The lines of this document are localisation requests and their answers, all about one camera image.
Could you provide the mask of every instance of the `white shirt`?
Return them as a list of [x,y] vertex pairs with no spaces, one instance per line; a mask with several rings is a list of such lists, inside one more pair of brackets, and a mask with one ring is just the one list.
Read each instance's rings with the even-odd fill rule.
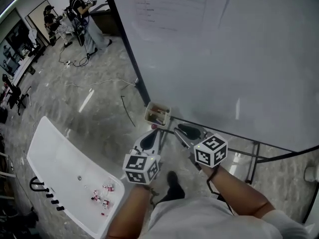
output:
[[159,203],[142,239],[307,239],[304,227],[282,211],[262,219],[233,216],[225,203],[190,198]]

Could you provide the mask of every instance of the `person in black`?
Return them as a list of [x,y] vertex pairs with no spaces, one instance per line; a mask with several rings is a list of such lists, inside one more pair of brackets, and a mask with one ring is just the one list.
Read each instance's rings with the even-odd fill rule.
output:
[[84,27],[84,45],[89,54],[97,52],[98,49],[105,49],[112,43],[112,40],[104,38],[101,30],[90,16],[89,8],[92,6],[92,3],[85,4],[83,0],[70,0],[70,8],[76,14],[72,23],[75,28],[79,23]]
[[50,5],[45,7],[43,12],[44,23],[45,23],[45,26],[49,28],[51,32],[53,33],[57,32],[61,36],[62,40],[64,41],[64,47],[66,48],[67,46],[71,45],[72,42],[69,42],[66,39],[66,34],[65,34],[65,31],[63,31],[63,28],[61,27],[61,23],[58,20],[56,20],[55,16],[51,13],[51,10],[53,8],[54,7]]

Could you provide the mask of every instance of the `chair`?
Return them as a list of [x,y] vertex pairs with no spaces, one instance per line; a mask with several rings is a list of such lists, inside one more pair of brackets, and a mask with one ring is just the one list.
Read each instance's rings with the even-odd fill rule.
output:
[[24,108],[26,108],[26,106],[22,103],[25,97],[28,97],[28,91],[31,87],[28,88],[28,90],[26,91],[26,93],[24,95],[21,95],[21,89],[19,87],[16,87],[14,85],[11,84],[11,82],[9,81],[9,78],[6,74],[2,75],[2,80],[9,86],[9,88],[11,89],[12,92],[8,92],[7,95],[11,95],[9,97],[9,100],[7,102],[7,104],[10,104],[10,109],[13,108],[14,104],[18,104],[18,115],[20,114],[20,107],[23,106]]

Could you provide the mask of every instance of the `white cable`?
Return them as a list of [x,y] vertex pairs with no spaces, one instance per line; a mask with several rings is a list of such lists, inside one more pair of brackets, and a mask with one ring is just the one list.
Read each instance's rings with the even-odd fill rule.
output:
[[75,87],[86,88],[86,87],[90,87],[90,86],[92,86],[92,85],[99,85],[99,84],[102,84],[102,83],[105,83],[105,82],[110,82],[110,81],[115,81],[115,82],[120,82],[120,81],[122,81],[122,82],[125,82],[125,83],[130,84],[130,85],[132,85],[132,86],[135,87],[134,84],[132,84],[132,83],[130,83],[130,82],[127,82],[127,81],[124,81],[124,80],[122,80],[122,79],[106,80],[106,81],[99,82],[99,83],[92,83],[92,84],[86,85],[86,86],[79,86],[79,85],[76,85],[76,84],[74,84],[74,83],[66,84],[65,86],[67,87],[67,86],[71,86],[71,85],[72,85],[72,86],[75,86]]

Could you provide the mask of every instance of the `gray marble floor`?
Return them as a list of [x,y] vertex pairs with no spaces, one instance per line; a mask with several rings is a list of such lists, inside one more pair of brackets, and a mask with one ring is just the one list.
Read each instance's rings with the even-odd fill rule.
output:
[[[16,107],[8,108],[8,120],[1,125],[1,133],[5,138],[5,150],[13,160],[15,172],[21,186],[11,180],[17,204],[22,213],[27,213],[34,205],[39,214],[38,230],[43,238],[89,238],[64,212],[57,212],[45,194],[37,194],[29,190],[28,183],[34,176],[26,155],[34,131],[43,116],[76,131],[83,138],[93,138],[100,142],[103,153],[117,164],[122,165],[124,155],[132,148],[135,140],[149,130],[144,122],[144,104],[138,91],[122,81],[109,81],[89,87],[67,86],[71,83],[87,86],[94,83],[114,79],[133,82],[136,78],[133,67],[120,38],[113,38],[114,43],[105,51],[92,56],[85,67],[67,67],[59,63],[62,42],[58,40],[54,47],[48,47],[44,56],[33,64],[34,75],[26,74],[20,84],[22,91],[31,86],[30,100],[21,116]],[[61,61],[76,60],[85,57],[84,48],[76,41],[61,54]],[[83,102],[94,90],[94,94],[80,112]],[[129,115],[124,110],[121,95]],[[178,121],[173,120],[170,129]],[[251,152],[253,143],[233,136],[224,135],[229,145],[245,152]],[[261,146],[261,155],[274,156],[283,154],[268,146]],[[205,176],[198,173],[188,160],[188,153],[182,148],[173,135],[168,135],[161,151],[163,166],[155,183],[159,200],[167,190],[165,174],[175,170],[187,196],[211,196]],[[253,187],[264,193],[276,208],[285,211],[290,217],[300,222],[309,206],[315,190],[315,184],[303,180],[304,168],[316,164],[317,153],[309,153],[296,158],[257,166]],[[231,170],[235,176],[245,179],[251,158],[238,153],[229,153],[223,166]]]

